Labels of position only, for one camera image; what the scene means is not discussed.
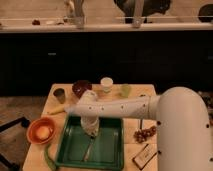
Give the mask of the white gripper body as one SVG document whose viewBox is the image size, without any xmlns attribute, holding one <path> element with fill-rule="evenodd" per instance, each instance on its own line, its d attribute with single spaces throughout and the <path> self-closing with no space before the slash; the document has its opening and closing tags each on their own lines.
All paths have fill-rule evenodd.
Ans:
<svg viewBox="0 0 213 171">
<path fill-rule="evenodd" d="M 82 117 L 81 127 L 86 134 L 96 137 L 99 132 L 99 118 L 98 117 Z"/>
</svg>

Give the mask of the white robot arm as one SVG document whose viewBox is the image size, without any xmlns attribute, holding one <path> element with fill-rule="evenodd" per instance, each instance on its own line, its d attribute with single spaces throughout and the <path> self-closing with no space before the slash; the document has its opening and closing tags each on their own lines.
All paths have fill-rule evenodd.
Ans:
<svg viewBox="0 0 213 171">
<path fill-rule="evenodd" d="M 173 87 L 159 96 L 94 101 L 83 95 L 75 116 L 150 119 L 157 123 L 158 171 L 213 171 L 207 107 L 195 91 Z"/>
</svg>

